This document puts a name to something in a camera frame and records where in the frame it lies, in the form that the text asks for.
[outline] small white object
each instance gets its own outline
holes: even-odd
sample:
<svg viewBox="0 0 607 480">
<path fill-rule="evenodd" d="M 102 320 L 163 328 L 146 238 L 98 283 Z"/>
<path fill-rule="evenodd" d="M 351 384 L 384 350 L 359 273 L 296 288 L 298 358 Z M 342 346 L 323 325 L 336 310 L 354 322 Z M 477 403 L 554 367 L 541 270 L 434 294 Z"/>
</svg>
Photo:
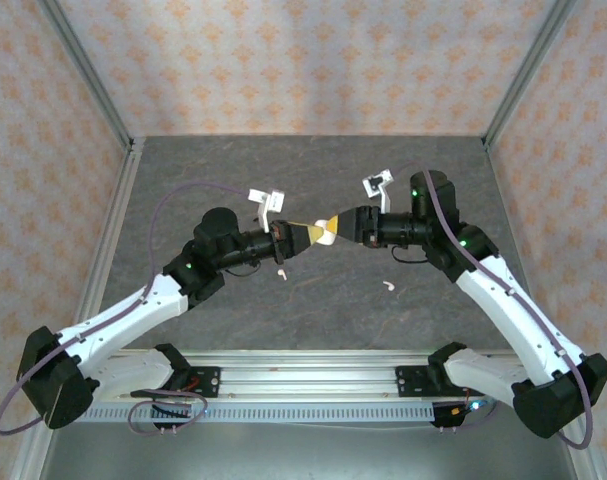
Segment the small white object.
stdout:
<svg viewBox="0 0 607 480">
<path fill-rule="evenodd" d="M 270 227 L 267 222 L 267 214 L 268 212 L 281 212 L 283 209 L 283 202 L 285 201 L 285 193 L 280 190 L 272 190 L 270 193 L 266 193 L 251 188 L 247 199 L 259 204 L 259 225 L 261 225 L 261 228 L 265 233 L 269 232 Z"/>
<path fill-rule="evenodd" d="M 377 185 L 372 185 L 372 181 L 377 179 L 380 181 Z M 394 181 L 392 177 L 392 172 L 390 170 L 383 170 L 381 173 L 377 175 L 370 175 L 363 179 L 363 186 L 365 187 L 365 191 L 367 192 L 367 196 L 369 198 L 374 198 L 377 195 L 381 196 L 381 213 L 388 213 L 390 211 L 390 197 L 385 190 L 390 183 Z"/>
<path fill-rule="evenodd" d="M 321 236 L 316 243 L 320 243 L 321 245 L 332 245 L 334 240 L 336 240 L 336 234 L 327 229 L 327 220 L 317 220 L 314 222 L 314 225 L 323 229 L 323 236 Z"/>
</svg>

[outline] orange patterned wall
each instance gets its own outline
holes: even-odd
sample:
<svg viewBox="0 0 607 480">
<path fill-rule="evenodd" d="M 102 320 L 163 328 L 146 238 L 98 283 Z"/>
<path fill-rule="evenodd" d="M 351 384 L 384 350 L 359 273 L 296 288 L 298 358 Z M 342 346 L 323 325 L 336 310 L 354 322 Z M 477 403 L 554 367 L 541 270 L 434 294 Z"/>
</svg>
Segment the orange patterned wall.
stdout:
<svg viewBox="0 0 607 480">
<path fill-rule="evenodd" d="M 577 4 L 493 161 L 535 298 L 607 358 L 606 0 Z M 595 412 L 607 460 L 607 386 Z"/>
<path fill-rule="evenodd" d="M 552 0 L 63 0 L 136 136 L 481 135 Z"/>
<path fill-rule="evenodd" d="M 0 401 L 26 336 L 72 322 L 122 158 L 37 2 L 0 2 Z M 19 443 L 0 438 L 0 479 Z"/>
</svg>

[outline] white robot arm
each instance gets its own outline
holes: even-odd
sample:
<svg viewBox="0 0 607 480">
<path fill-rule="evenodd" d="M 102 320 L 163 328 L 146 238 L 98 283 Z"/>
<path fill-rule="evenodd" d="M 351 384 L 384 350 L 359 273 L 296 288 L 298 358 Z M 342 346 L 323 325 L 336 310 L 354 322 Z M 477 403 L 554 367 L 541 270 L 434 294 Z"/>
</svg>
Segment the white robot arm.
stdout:
<svg viewBox="0 0 607 480">
<path fill-rule="evenodd" d="M 47 327 L 32 332 L 18 378 L 46 425 L 68 425 L 95 398 L 114 400 L 120 394 L 141 389 L 175 389 L 177 374 L 184 373 L 177 372 L 176 358 L 180 364 L 187 362 L 171 345 L 129 358 L 110 357 L 151 328 L 213 295 L 225 284 L 223 271 L 244 264 L 257 266 L 269 258 L 281 264 L 309 248 L 324 233 L 321 227 L 285 221 L 261 223 L 260 229 L 241 233 L 234 212 L 212 209 L 194 229 L 194 240 L 146 287 L 56 334 Z M 52 358 L 43 365 L 48 355 Z"/>
<path fill-rule="evenodd" d="M 363 181 L 368 196 L 378 184 L 390 183 L 385 172 Z M 514 407 L 535 434 L 552 436 L 596 403 L 607 380 L 607 361 L 598 353 L 585 355 L 566 338 L 521 288 L 485 233 L 459 220 L 454 185 L 445 174 L 420 172 L 410 185 L 411 212 L 387 212 L 388 199 L 382 207 L 337 215 L 327 222 L 328 230 L 370 248 L 421 246 L 426 262 L 483 309 L 522 363 L 515 367 L 455 342 L 428 358 L 431 386 L 490 395 Z"/>
</svg>

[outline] wire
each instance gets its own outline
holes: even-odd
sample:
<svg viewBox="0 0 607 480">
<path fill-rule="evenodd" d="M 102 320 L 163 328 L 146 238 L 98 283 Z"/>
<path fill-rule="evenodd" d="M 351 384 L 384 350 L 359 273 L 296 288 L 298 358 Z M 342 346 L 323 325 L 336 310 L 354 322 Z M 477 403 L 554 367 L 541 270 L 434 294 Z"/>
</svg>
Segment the wire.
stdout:
<svg viewBox="0 0 607 480">
<path fill-rule="evenodd" d="M 108 327 L 115 322 L 118 322 L 123 317 L 125 317 L 126 315 L 133 312 L 147 298 L 147 296 L 150 293 L 150 290 L 152 290 L 152 286 L 154 285 L 154 278 L 156 276 L 156 264 L 155 264 L 155 259 L 154 259 L 154 250 L 152 248 L 152 237 L 154 234 L 154 227 L 155 227 L 156 221 L 158 219 L 159 211 L 174 195 L 176 195 L 177 193 L 182 192 L 184 190 L 193 188 L 193 187 L 212 187 L 212 188 L 218 188 L 218 189 L 226 191 L 226 192 L 235 193 L 237 195 L 243 195 L 243 196 L 245 195 L 244 191 L 238 190 L 236 188 L 227 187 L 225 185 L 221 185 L 218 183 L 202 182 L 202 181 L 194 181 L 194 182 L 186 183 L 183 185 L 179 185 L 178 187 L 174 188 L 169 193 L 167 193 L 159 201 L 159 203 L 156 204 L 156 207 L 154 208 L 154 213 L 152 214 L 152 219 L 150 221 L 150 227 L 147 232 L 147 256 L 148 256 L 148 262 L 149 262 L 149 267 L 150 267 L 150 273 L 149 273 L 147 283 L 145 284 L 145 287 L 143 288 L 143 292 L 141 293 L 141 295 L 134 302 L 132 302 L 132 304 L 129 307 L 127 307 L 125 310 L 117 313 L 113 317 L 110 317 L 107 320 L 105 320 L 91 328 L 88 328 L 85 332 L 80 334 L 78 337 L 71 338 L 67 342 L 64 342 L 61 345 L 59 345 L 58 347 L 56 347 L 54 350 L 52 350 L 50 353 L 45 355 L 41 360 L 39 360 L 32 368 L 30 368 L 27 372 L 25 372 L 18 379 L 18 381 L 7 392 L 7 394 L 5 395 L 5 398 L 3 398 L 3 400 L 1 401 L 1 404 L 0 404 L 0 435 L 1 436 L 9 436 L 9 435 L 14 435 L 16 433 L 23 432 L 29 428 L 32 428 L 33 426 L 37 425 L 38 423 L 40 423 L 43 420 L 42 417 L 39 417 L 39 418 L 35 418 L 34 420 L 29 421 L 28 423 L 26 423 L 24 425 L 21 425 L 20 427 L 12 428 L 10 430 L 1 429 L 1 419 L 3 418 L 3 414 L 5 413 L 5 410 L 7 410 L 8 405 L 14 399 L 14 397 L 19 392 L 19 390 L 21 390 L 23 385 L 25 385 L 37 372 L 39 372 L 45 365 L 47 365 L 54 357 L 56 357 L 60 353 L 64 352 L 65 350 L 67 350 L 69 347 L 71 347 L 75 343 L 88 337 L 89 335 L 92 335 L 93 333 L 96 333 L 99 330 L 102 330 L 103 328 Z"/>
<path fill-rule="evenodd" d="M 407 162 L 406 164 L 400 166 L 398 169 L 397 168 L 393 168 L 390 169 L 390 173 L 392 174 L 392 178 L 396 178 L 398 177 L 405 169 L 411 167 L 412 165 L 415 165 L 416 162 L 415 161 L 410 161 Z"/>
<path fill-rule="evenodd" d="M 172 433 L 174 433 L 174 434 L 178 433 L 179 430 L 182 430 L 182 429 L 189 427 L 190 425 L 196 423 L 207 412 L 207 406 L 208 406 L 207 400 L 205 397 L 203 397 L 202 395 L 199 395 L 198 393 L 175 392 L 173 390 L 142 390 L 142 391 L 146 392 L 146 393 L 150 393 L 150 394 L 163 394 L 163 395 L 175 396 L 175 397 L 196 398 L 196 399 L 200 400 L 201 402 L 203 402 L 203 408 L 201 408 L 201 411 L 198 414 L 196 414 L 194 416 L 194 418 L 179 425 L 178 427 L 176 426 L 176 424 L 172 425 Z M 134 423 L 132 422 L 132 416 L 134 415 L 134 412 L 136 411 L 136 409 L 139 407 L 142 407 L 143 405 L 152 405 L 152 407 L 154 407 L 154 406 L 158 407 L 158 405 L 164 405 L 166 407 L 192 408 L 192 404 L 190 404 L 190 403 L 163 402 L 163 401 L 159 401 L 159 400 L 143 400 L 142 402 L 135 404 L 130 409 L 130 412 L 127 414 L 127 426 L 130 428 L 130 431 L 132 431 L 132 433 L 136 433 L 137 435 L 141 435 L 143 437 L 154 437 L 156 435 L 163 435 L 163 434 L 165 434 L 165 430 L 166 430 L 165 428 L 161 428 L 160 430 L 145 431 L 145 430 L 139 430 L 138 428 L 136 428 L 134 426 Z"/>
<path fill-rule="evenodd" d="M 199 377 L 192 377 L 192 383 L 190 383 L 187 387 L 183 387 L 181 392 L 191 392 L 194 388 L 196 388 L 199 383 L 201 383 L 201 379 Z"/>
<path fill-rule="evenodd" d="M 481 262 L 479 262 L 476 258 L 474 258 L 470 254 L 470 252 L 468 252 L 465 248 L 463 248 L 461 246 L 461 244 L 456 239 L 456 236 L 454 235 L 454 233 L 450 229 L 449 225 L 447 224 L 447 221 L 445 220 L 445 215 L 443 214 L 443 209 L 441 208 L 441 204 L 439 203 L 438 195 L 436 194 L 436 189 L 434 188 L 434 182 L 432 181 L 432 176 L 431 176 L 429 170 L 427 170 L 427 169 L 423 170 L 423 174 L 425 175 L 425 181 L 427 183 L 427 188 L 430 192 L 430 197 L 432 199 L 432 203 L 434 204 L 434 210 L 436 211 L 436 216 L 439 219 L 439 223 L 441 224 L 443 231 L 445 232 L 447 237 L 450 239 L 450 241 L 452 242 L 454 247 L 459 252 L 461 252 L 461 254 L 468 261 L 470 261 L 472 263 L 472 265 L 474 265 L 479 271 L 483 272 L 485 275 L 487 275 L 488 278 L 490 278 L 492 281 L 494 281 L 494 283 L 496 283 L 499 287 L 501 287 L 505 291 L 506 295 L 511 295 L 525 309 L 525 311 L 527 311 L 530 314 L 530 316 L 534 319 L 534 322 L 538 325 L 538 327 L 541 329 L 541 331 L 545 334 L 545 336 L 548 338 L 548 340 L 550 341 L 552 346 L 556 349 L 557 353 L 565 361 L 568 368 L 574 375 L 576 383 L 578 384 L 578 387 L 579 387 L 579 391 L 581 392 L 581 400 L 583 401 L 583 409 L 585 410 L 585 436 L 583 437 L 583 440 L 580 443 L 576 443 L 573 440 L 570 440 L 569 438 L 567 438 L 561 432 L 558 432 L 557 435 L 559 435 L 561 440 L 563 440 L 563 442 L 565 442 L 570 447 L 575 448 L 577 450 L 585 450 L 590 445 L 590 442 L 592 440 L 592 434 L 594 431 L 594 420 L 592 418 L 592 405 L 590 403 L 590 395 L 587 391 L 587 386 L 585 385 L 585 381 L 583 380 L 583 376 L 581 375 L 581 372 L 579 372 L 578 367 L 575 365 L 575 363 L 572 361 L 572 359 L 570 358 L 570 356 L 567 353 L 561 353 L 561 352 L 565 352 L 563 346 L 557 340 L 554 333 L 552 333 L 550 331 L 550 329 L 547 327 L 547 325 L 545 324 L 543 319 L 539 316 L 539 314 L 534 309 L 534 307 L 532 307 L 532 305 L 530 305 L 530 303 L 528 301 L 526 301 L 523 297 L 521 297 L 521 295 L 519 295 L 518 292 L 514 292 L 512 287 L 510 285 L 508 285 L 505 281 L 503 281 L 503 279 L 501 279 L 499 276 L 495 275 L 490 269 L 485 267 L 485 265 L 483 265 Z"/>
<path fill-rule="evenodd" d="M 256 272 L 258 272 L 261 269 L 261 262 L 259 261 L 258 265 L 256 266 L 256 268 L 254 270 L 252 270 L 250 273 L 234 273 L 233 271 L 231 271 L 229 268 L 225 269 L 225 271 L 227 273 L 229 273 L 230 275 L 232 275 L 233 277 L 238 277 L 238 278 L 245 278 L 245 277 L 251 277 L 252 275 L 254 275 Z"/>
<path fill-rule="evenodd" d="M 190 416 L 187 413 L 179 413 L 179 412 L 172 412 L 170 410 L 165 410 L 164 408 L 161 408 L 157 405 L 152 405 L 152 410 L 155 410 L 159 413 L 162 413 L 163 415 L 167 415 L 168 417 L 173 417 L 173 418 L 190 418 Z"/>
<path fill-rule="evenodd" d="M 497 412 L 497 411 L 498 411 L 498 409 L 499 409 L 499 403 L 500 403 L 500 402 L 495 401 L 495 402 L 492 404 L 492 408 L 490 409 L 490 411 L 488 412 L 488 414 L 487 414 L 487 415 L 485 415 L 485 416 L 484 416 L 483 418 L 481 418 L 480 420 L 477 420 L 477 421 L 476 421 L 476 422 L 474 422 L 474 423 L 470 423 L 469 425 L 465 425 L 465 424 L 463 424 L 463 425 L 461 425 L 460 427 L 452 427 L 452 428 L 449 428 L 449 429 L 447 429 L 447 430 L 450 430 L 452 433 L 456 433 L 456 432 L 458 432 L 459 430 L 470 430 L 470 429 L 472 429 L 472 428 L 477 428 L 477 427 L 480 427 L 481 425 L 483 425 L 483 424 L 487 423 L 487 422 L 488 422 L 488 421 L 489 421 L 489 420 L 490 420 L 492 417 L 494 417 L 494 416 L 496 415 L 496 412 Z M 445 428 L 440 429 L 440 433 L 443 433 L 445 430 L 446 430 Z"/>
<path fill-rule="evenodd" d="M 392 251 L 390 252 L 390 253 L 392 253 L 392 258 L 394 260 L 396 260 L 397 262 L 405 263 L 408 265 L 419 265 L 421 263 L 427 263 L 427 260 L 403 260 L 403 259 L 397 257 L 396 255 L 394 255 L 394 250 L 396 250 L 397 248 L 401 248 L 401 247 L 399 247 L 398 245 L 395 245 L 392 247 Z"/>
</svg>

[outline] marble surface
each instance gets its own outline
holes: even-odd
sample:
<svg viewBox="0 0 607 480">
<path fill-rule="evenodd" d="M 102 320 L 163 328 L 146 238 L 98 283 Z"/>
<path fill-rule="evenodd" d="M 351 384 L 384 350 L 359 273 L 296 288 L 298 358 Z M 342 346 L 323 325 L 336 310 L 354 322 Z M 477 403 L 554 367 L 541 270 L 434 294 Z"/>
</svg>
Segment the marble surface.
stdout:
<svg viewBox="0 0 607 480">
<path fill-rule="evenodd" d="M 444 171 L 457 189 L 461 218 L 494 240 L 523 283 L 494 173 L 474 137 L 151 137 L 146 140 L 103 300 L 107 307 L 147 278 L 145 238 L 154 205 L 173 187 L 206 180 L 243 190 L 286 193 L 278 217 L 313 223 L 374 203 L 361 179 L 384 168 L 397 176 L 388 191 L 392 211 L 409 209 L 410 176 L 428 166 Z M 195 188 L 162 210 L 154 236 L 164 265 L 192 236 L 202 215 L 232 208 L 241 229 L 256 204 L 211 188 Z M 416 247 L 398 252 L 421 258 Z M 474 304 L 430 265 L 396 263 L 386 250 L 343 240 L 314 246 L 281 268 L 264 262 L 249 278 L 226 276 L 226 286 L 199 307 L 154 328 L 131 344 L 171 342 L 183 349 L 434 349 L 451 341 L 474 348 L 507 343 Z M 383 281 L 392 282 L 390 292 Z"/>
</svg>

